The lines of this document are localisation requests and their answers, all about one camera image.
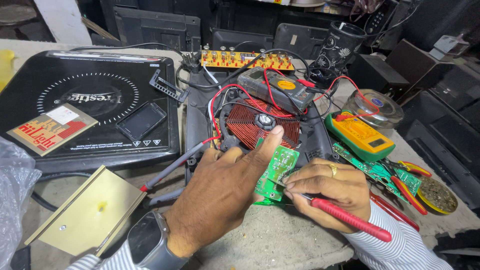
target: smartwatch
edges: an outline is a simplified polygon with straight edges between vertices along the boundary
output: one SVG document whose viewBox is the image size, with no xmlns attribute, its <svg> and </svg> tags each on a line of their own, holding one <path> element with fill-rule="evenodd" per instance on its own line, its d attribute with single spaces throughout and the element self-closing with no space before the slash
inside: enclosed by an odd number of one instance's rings
<svg viewBox="0 0 480 270">
<path fill-rule="evenodd" d="M 128 245 L 132 262 L 150 270 L 178 270 L 188 258 L 180 258 L 167 247 L 168 226 L 165 217 L 148 212 L 128 232 Z"/>
</svg>

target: black induction cooktop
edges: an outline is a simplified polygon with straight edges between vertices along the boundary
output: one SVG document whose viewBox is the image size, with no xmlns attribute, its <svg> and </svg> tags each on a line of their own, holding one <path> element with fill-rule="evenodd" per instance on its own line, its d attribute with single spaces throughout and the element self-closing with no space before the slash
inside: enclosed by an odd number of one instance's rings
<svg viewBox="0 0 480 270">
<path fill-rule="evenodd" d="M 149 85 L 157 69 L 175 84 L 173 60 L 166 57 L 76 51 L 36 54 L 0 93 L 0 135 L 24 148 L 44 173 L 174 160 L 180 153 L 177 102 Z M 115 123 L 147 101 L 157 104 L 167 118 L 141 141 L 132 142 Z M 6 134 L 64 103 L 98 124 L 44 157 Z"/>
</svg>

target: concrete table surface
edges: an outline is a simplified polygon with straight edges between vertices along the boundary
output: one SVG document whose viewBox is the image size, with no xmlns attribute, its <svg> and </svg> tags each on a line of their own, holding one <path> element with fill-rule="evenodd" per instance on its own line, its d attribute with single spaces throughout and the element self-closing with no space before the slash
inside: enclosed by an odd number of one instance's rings
<svg viewBox="0 0 480 270">
<path fill-rule="evenodd" d="M 0 39 L 0 49 L 11 49 L 15 52 L 15 59 L 13 60 L 15 71 L 18 71 L 29 57 L 38 52 L 52 49 L 68 50 L 75 47 L 79 46 Z M 172 51 L 148 49 L 102 51 L 167 56 L 174 60 L 175 68 L 178 67 L 181 60 L 181 57 Z M 183 73 L 182 77 L 187 79 L 188 74 Z M 180 84 L 179 87 L 185 88 L 185 85 Z M 341 107 L 354 90 L 354 86 L 349 81 L 341 80 L 338 91 L 333 97 L 334 102 Z M 328 105 L 327 100 L 323 98 L 316 104 L 319 111 L 324 111 Z M 180 106 L 178 112 L 179 122 L 182 123 L 179 125 L 180 143 L 183 145 L 184 106 Z M 395 130 L 388 130 L 384 134 L 396 144 L 395 150 L 389 156 L 391 160 L 407 160 L 429 169 Z M 164 167 L 164 165 L 159 164 L 115 173 L 132 185 L 140 187 Z M 183 173 L 183 168 L 176 169 L 158 185 L 155 193 L 149 196 L 157 196 L 182 187 L 184 185 Z M 59 206 L 84 181 L 85 178 L 80 177 L 58 179 L 38 184 L 35 186 L 35 190 L 47 201 Z M 460 199 L 458 200 L 457 210 L 449 216 L 437 216 L 432 213 L 422 216 L 402 200 L 396 199 L 391 194 L 384 194 L 377 185 L 372 186 L 372 191 L 401 209 L 420 226 L 420 234 L 428 248 L 433 248 L 436 245 L 436 235 L 447 233 L 454 237 L 458 232 L 480 228 L 480 219 Z M 168 207 L 169 204 L 164 204 L 161 206 L 161 210 Z M 19 248 L 23 247 L 23 241 L 43 224 L 51 214 L 52 212 L 30 200 L 28 211 L 23 218 L 24 235 Z M 77 259 L 39 240 L 34 241 L 31 246 L 33 270 L 64 269 Z M 292 206 L 287 206 L 284 209 L 251 206 L 239 228 L 198 251 L 183 269 L 230 269 L 235 267 L 237 270 L 311 270 L 326 268 L 329 265 L 346 261 L 353 254 L 353 248 L 340 233 L 316 225 L 313 221 L 301 216 Z"/>
</svg>

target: striped shirt sleeve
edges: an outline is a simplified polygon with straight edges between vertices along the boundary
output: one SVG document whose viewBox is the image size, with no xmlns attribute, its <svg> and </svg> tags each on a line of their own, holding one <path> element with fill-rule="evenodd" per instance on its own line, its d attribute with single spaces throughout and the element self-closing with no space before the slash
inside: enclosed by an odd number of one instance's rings
<svg viewBox="0 0 480 270">
<path fill-rule="evenodd" d="M 74 262 L 66 270 L 149 270 L 145 267 L 137 267 L 132 262 L 128 242 L 125 241 L 121 248 L 110 258 L 101 260 L 92 254 L 82 257 Z"/>
<path fill-rule="evenodd" d="M 423 244 L 420 234 L 410 225 L 395 220 L 374 202 L 369 222 L 389 231 L 392 241 L 385 243 L 365 232 L 343 233 L 360 260 L 373 270 L 435 269 L 452 267 Z"/>
</svg>

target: hand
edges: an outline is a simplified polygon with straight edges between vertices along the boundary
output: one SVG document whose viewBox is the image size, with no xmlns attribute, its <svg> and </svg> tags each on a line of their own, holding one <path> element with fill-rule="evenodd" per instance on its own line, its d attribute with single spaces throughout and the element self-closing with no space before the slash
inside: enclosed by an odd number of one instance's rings
<svg viewBox="0 0 480 270">
<path fill-rule="evenodd" d="M 226 153 L 213 148 L 205 151 L 189 184 L 164 214 L 171 252 L 189 257 L 240 226 L 255 202 L 256 183 L 280 145 L 283 132 L 282 126 L 276 126 L 248 155 L 238 147 Z"/>
<path fill-rule="evenodd" d="M 327 164 L 338 167 L 333 176 L 332 169 Z M 362 171 L 350 165 L 333 163 L 323 159 L 313 159 L 300 170 L 284 179 L 287 188 L 284 190 L 297 210 L 310 217 L 321 226 L 339 230 L 344 233 L 354 233 L 358 229 L 310 206 L 310 202 L 299 193 L 321 193 L 330 201 L 347 210 L 353 215 L 368 221 L 370 218 L 370 195 Z"/>
</svg>

